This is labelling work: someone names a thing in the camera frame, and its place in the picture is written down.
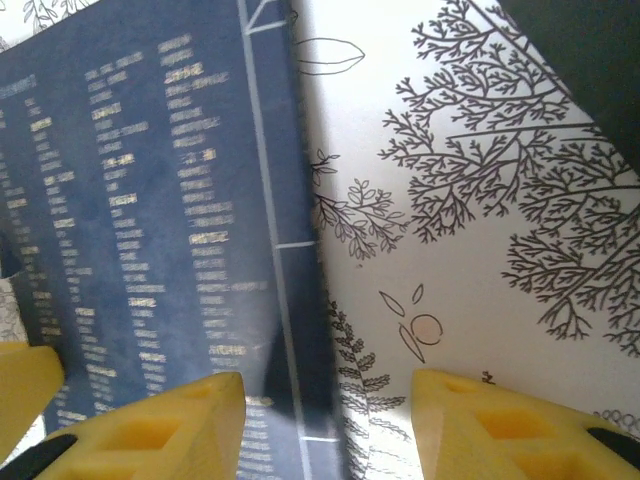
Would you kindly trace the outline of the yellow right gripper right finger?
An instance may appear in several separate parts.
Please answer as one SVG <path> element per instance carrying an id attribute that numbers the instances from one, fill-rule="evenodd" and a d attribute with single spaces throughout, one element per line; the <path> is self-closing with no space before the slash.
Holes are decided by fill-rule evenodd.
<path id="1" fill-rule="evenodd" d="M 599 417 L 420 369 L 411 423 L 426 479 L 636 479 L 639 442 Z"/>

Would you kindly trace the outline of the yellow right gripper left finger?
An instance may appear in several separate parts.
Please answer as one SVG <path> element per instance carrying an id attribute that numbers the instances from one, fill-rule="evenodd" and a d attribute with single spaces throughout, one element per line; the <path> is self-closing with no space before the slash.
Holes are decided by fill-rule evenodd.
<path id="1" fill-rule="evenodd" d="M 240 373 L 224 372 L 92 417 L 19 457 L 22 479 L 233 479 L 245 424 Z"/>

